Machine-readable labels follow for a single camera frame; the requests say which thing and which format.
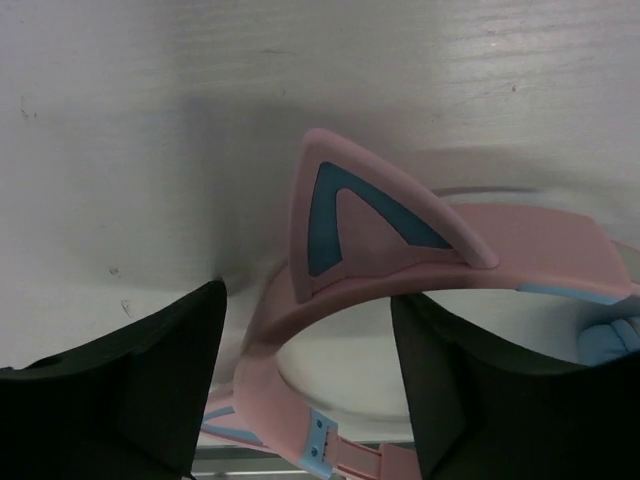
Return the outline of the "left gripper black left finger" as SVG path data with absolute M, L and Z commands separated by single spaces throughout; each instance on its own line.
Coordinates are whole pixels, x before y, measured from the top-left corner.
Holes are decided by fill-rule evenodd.
M 208 282 L 76 348 L 1 371 L 5 479 L 186 479 L 225 321 Z

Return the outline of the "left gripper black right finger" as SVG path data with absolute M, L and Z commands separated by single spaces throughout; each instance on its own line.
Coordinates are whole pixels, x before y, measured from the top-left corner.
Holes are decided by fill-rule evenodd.
M 639 322 L 578 337 L 572 363 L 524 348 L 423 294 L 391 301 L 425 479 L 635 479 Z

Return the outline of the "pink blue cat-ear headphones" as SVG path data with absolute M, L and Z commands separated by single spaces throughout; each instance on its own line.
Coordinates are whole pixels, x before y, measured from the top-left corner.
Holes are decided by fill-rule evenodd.
M 278 352 L 316 322 L 380 298 L 471 289 L 600 305 L 604 323 L 639 315 L 625 248 L 592 218 L 538 206 L 450 205 L 322 129 L 303 140 L 288 245 L 286 265 L 253 314 L 233 380 L 209 396 L 201 430 L 322 479 L 425 478 L 415 444 L 352 442 L 285 381 Z

